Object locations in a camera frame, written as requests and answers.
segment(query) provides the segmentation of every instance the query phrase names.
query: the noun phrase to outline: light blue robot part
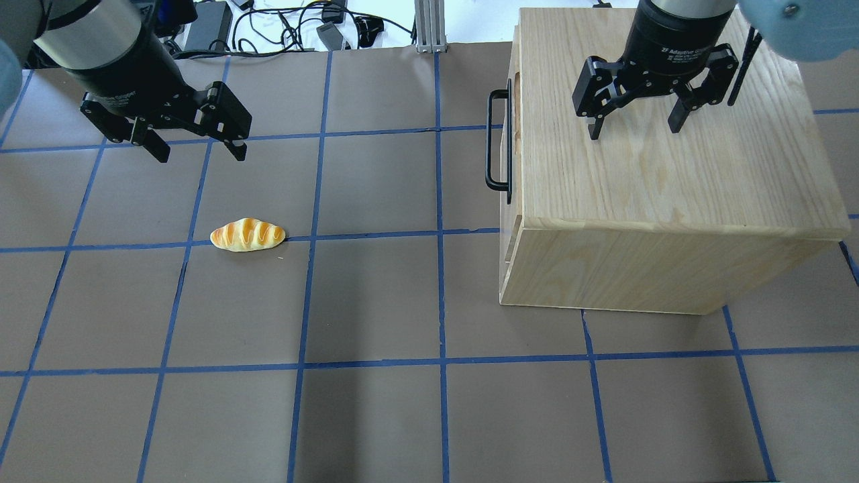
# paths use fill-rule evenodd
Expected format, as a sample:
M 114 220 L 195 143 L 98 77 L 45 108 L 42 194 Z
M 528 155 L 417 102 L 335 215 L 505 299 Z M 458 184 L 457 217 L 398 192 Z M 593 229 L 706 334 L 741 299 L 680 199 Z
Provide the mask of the light blue robot part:
M 0 118 L 15 103 L 21 90 L 21 65 L 12 49 L 0 40 Z
M 743 15 L 779 55 L 801 62 L 859 48 L 859 0 L 740 0 Z

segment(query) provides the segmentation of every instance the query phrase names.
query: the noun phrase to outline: bread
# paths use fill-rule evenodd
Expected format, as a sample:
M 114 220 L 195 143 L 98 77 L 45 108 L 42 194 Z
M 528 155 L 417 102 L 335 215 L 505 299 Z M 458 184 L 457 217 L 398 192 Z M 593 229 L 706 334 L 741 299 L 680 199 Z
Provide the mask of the bread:
M 227 223 L 209 235 L 212 244 L 230 252 L 252 252 L 274 248 L 286 239 L 286 231 L 256 218 Z

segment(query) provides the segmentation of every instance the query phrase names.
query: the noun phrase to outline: table surface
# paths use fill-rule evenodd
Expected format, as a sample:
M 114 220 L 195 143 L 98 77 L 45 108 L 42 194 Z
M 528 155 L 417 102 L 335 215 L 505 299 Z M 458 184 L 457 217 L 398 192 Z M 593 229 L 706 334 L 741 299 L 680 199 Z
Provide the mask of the table surface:
M 25 72 L 0 482 L 856 480 L 859 64 L 806 70 L 843 252 L 713 315 L 618 314 L 498 305 L 481 123 L 509 49 L 181 63 L 253 113 L 242 163 L 106 144 L 63 72 Z M 289 239 L 209 244 L 240 217 Z

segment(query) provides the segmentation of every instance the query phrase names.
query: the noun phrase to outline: metal frame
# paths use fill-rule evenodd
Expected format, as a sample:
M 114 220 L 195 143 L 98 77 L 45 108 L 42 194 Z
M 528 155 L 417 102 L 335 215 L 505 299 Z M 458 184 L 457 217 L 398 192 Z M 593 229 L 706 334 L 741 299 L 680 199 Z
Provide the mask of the metal frame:
M 444 0 L 415 0 L 415 47 L 418 52 L 447 52 Z

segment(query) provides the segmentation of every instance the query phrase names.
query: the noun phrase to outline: wooden box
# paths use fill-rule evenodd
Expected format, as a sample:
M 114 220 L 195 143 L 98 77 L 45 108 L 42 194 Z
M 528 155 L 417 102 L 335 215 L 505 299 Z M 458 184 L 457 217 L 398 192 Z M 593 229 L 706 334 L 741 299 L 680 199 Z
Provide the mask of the wooden box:
M 502 304 L 707 314 L 850 231 L 799 69 L 766 42 L 734 107 L 672 134 L 676 98 L 639 99 L 590 140 L 576 80 L 588 55 L 620 56 L 634 13 L 520 12 Z M 722 41 L 739 55 L 747 29 L 736 11 Z

